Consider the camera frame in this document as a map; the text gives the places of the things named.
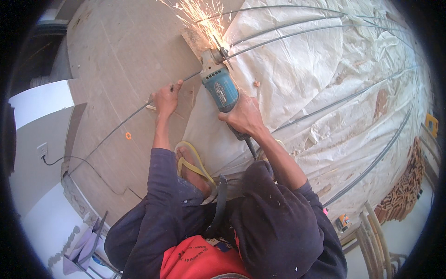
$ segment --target grinder cutting disc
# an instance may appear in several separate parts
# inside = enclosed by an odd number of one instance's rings
[[[232,65],[231,65],[231,62],[229,62],[229,57],[228,57],[228,54],[227,54],[227,50],[226,49],[224,49],[224,47],[222,47],[221,45],[220,45],[220,43],[219,43],[219,41],[217,40],[217,38],[214,36],[214,39],[215,39],[215,41],[217,42],[217,45],[218,45],[218,47],[219,47],[219,51],[220,51],[220,54],[224,57],[224,59],[227,61],[227,63],[229,64],[229,67],[231,67],[231,69],[234,69],[233,67],[232,67]]]

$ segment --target yellow flip-flop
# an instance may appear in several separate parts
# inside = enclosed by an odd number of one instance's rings
[[[204,168],[204,165],[200,159],[200,156],[198,155],[198,152],[196,151],[194,146],[188,142],[179,142],[177,144],[177,146],[175,147],[175,154],[177,153],[177,149],[182,146],[186,147],[189,150],[190,154],[192,155],[192,157],[194,159],[195,166],[192,165],[191,163],[189,163],[188,161],[186,161],[184,159],[184,157],[181,157],[178,160],[178,167],[177,167],[178,176],[182,177],[181,170],[182,170],[183,166],[185,166],[188,169],[190,169],[191,171],[201,175],[203,177],[203,179],[207,182],[207,184],[211,187],[212,194],[214,194],[215,190],[217,189],[217,184],[215,183],[215,181],[212,179],[212,177],[209,175],[209,173]]]

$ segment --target electrical outlet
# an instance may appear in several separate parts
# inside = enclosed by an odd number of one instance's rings
[[[45,155],[45,159],[48,158],[48,146],[46,142],[37,147],[37,155],[39,156],[39,160],[42,159],[43,155]]]

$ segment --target grinder handle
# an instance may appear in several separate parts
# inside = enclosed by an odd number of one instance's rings
[[[239,141],[246,141],[247,139],[249,139],[251,136],[247,133],[240,133],[239,131],[237,131],[236,129],[234,129],[234,127],[232,127],[231,125],[227,125],[229,127],[229,129],[231,129],[231,131],[234,133],[234,135],[237,137],[237,139]]]

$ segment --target man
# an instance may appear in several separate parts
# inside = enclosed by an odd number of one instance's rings
[[[200,235],[215,215],[215,203],[201,205],[210,187],[187,168],[184,179],[177,176],[180,157],[193,159],[186,148],[174,154],[169,144],[169,117],[181,85],[152,94],[158,117],[147,196],[113,225],[105,241],[110,262],[124,270],[122,278],[345,278],[342,247],[318,196],[263,125],[257,100],[245,94],[219,119],[251,135],[268,161],[246,170],[244,197],[226,203],[214,239]]]

